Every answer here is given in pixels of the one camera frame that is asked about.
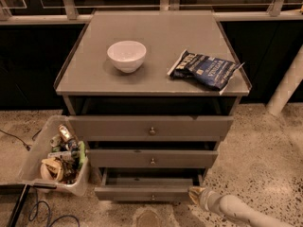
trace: drawer knob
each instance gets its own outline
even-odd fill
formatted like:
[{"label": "drawer knob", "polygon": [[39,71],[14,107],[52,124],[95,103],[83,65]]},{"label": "drawer knob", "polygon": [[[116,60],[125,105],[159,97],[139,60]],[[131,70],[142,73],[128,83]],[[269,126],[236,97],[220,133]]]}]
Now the drawer knob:
[{"label": "drawer knob", "polygon": [[151,129],[150,129],[150,135],[155,135],[155,129],[154,129],[154,127],[151,127]]},{"label": "drawer knob", "polygon": [[151,158],[151,165],[155,165],[154,158]]}]

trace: dresser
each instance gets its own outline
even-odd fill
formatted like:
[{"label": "dresser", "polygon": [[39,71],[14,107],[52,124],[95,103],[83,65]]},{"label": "dresser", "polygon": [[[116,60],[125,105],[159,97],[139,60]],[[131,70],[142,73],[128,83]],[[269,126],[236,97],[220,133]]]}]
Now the dresser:
[{"label": "dresser", "polygon": [[[107,49],[119,41],[147,48],[131,74],[117,69]],[[170,79],[181,53],[236,61],[211,11],[96,11],[55,82],[75,134],[107,201],[188,201],[202,185],[250,82],[241,69],[222,94],[194,79]]]}]

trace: white bowl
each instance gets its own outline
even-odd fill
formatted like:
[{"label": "white bowl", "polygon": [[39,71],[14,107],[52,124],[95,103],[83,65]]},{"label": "white bowl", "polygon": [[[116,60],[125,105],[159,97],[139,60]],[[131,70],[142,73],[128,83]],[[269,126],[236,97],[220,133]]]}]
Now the white bowl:
[{"label": "white bowl", "polygon": [[146,47],[134,41],[118,42],[108,48],[107,55],[115,68],[125,73],[132,73],[143,63]]}]

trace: plastic bin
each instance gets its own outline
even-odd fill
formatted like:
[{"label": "plastic bin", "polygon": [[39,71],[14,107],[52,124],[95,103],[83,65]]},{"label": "plastic bin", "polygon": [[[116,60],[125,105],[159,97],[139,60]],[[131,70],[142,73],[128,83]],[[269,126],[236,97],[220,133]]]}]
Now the plastic bin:
[{"label": "plastic bin", "polygon": [[64,184],[57,181],[44,180],[41,177],[40,167],[41,161],[47,158],[47,154],[50,152],[50,139],[58,133],[58,127],[61,124],[66,124],[68,126],[68,116],[54,115],[48,118],[41,132],[39,133],[36,141],[34,142],[28,157],[18,174],[18,178],[22,183],[27,183],[29,185],[34,184],[50,184],[56,185],[56,189],[53,191],[59,192],[70,192],[77,196],[84,195],[88,178],[89,178],[89,161],[86,157],[85,162],[80,170],[80,174],[73,184]]}]

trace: drawer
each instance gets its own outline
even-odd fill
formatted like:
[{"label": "drawer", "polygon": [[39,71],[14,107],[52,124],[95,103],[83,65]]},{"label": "drawer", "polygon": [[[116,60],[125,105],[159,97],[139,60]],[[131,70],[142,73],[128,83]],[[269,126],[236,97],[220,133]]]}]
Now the drawer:
[{"label": "drawer", "polygon": [[86,141],[219,141],[232,116],[69,116],[78,137]]},{"label": "drawer", "polygon": [[105,168],[95,188],[101,201],[190,201],[188,188],[203,182],[203,169]]},{"label": "drawer", "polygon": [[94,167],[210,168],[215,142],[99,142],[86,151]]}]

